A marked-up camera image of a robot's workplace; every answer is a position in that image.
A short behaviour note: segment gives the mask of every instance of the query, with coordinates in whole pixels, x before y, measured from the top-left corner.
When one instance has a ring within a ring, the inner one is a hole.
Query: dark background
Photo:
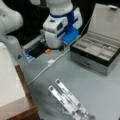
[[[29,0],[4,0],[10,8],[20,12],[23,16],[24,26],[12,33],[12,35],[19,39],[21,45],[28,43],[39,35],[40,29],[49,14],[49,9],[44,6],[44,1],[45,0],[42,1],[42,7],[36,7],[33,6]],[[80,7],[81,10],[83,26],[80,31],[82,31],[90,19],[96,2],[120,6],[120,0],[72,0],[74,7]]]

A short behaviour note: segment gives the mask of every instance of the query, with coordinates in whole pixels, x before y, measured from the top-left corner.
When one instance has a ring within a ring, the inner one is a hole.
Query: table
[[[59,56],[59,51],[42,54],[23,68],[27,82],[34,79],[46,66],[47,61]],[[59,78],[97,120],[118,120],[120,117],[120,63],[108,76],[80,66],[71,60],[70,52],[29,85],[30,91],[45,120],[72,120],[71,116],[56,111],[49,100],[48,87]]]

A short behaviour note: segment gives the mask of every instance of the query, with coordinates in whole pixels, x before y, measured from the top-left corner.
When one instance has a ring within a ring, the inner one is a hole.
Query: blue object
[[[66,31],[66,34],[61,38],[63,42],[70,44],[75,40],[75,38],[79,35],[78,29],[72,27],[69,27]]]
[[[35,58],[29,55],[27,52],[24,52],[25,57],[27,58],[28,62],[31,63]]]

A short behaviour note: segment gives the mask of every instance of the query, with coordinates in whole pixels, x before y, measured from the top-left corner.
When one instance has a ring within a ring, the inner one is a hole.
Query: cable
[[[30,81],[27,85],[30,85],[31,83],[33,83],[39,76],[41,76],[46,70],[48,70],[51,66],[53,66],[54,63],[56,63],[61,57],[66,55],[69,51],[70,51],[70,49],[67,50],[66,52],[64,52],[59,57],[57,57],[55,60],[53,60],[53,59],[49,60],[48,65],[32,81]]]
[[[50,66],[48,65],[45,67],[32,81],[30,81],[27,85],[30,85],[32,82],[34,82],[40,75],[42,75]]]
[[[81,32],[81,36],[83,34],[83,32],[85,31],[86,27],[88,26],[89,22],[91,21],[92,17],[90,17],[90,19],[88,20],[88,22],[86,23],[85,27],[83,28],[82,32]]]

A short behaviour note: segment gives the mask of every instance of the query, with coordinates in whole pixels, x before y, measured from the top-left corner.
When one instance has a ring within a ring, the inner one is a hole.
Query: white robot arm
[[[8,48],[14,65],[19,64],[21,66],[26,61],[21,46],[17,38],[7,34],[19,29],[22,25],[22,16],[5,5],[3,0],[0,0],[0,42]]]
[[[80,9],[73,10],[71,0],[46,0],[46,2],[50,15],[43,28],[48,47],[59,48],[62,42],[71,44],[82,26]]]

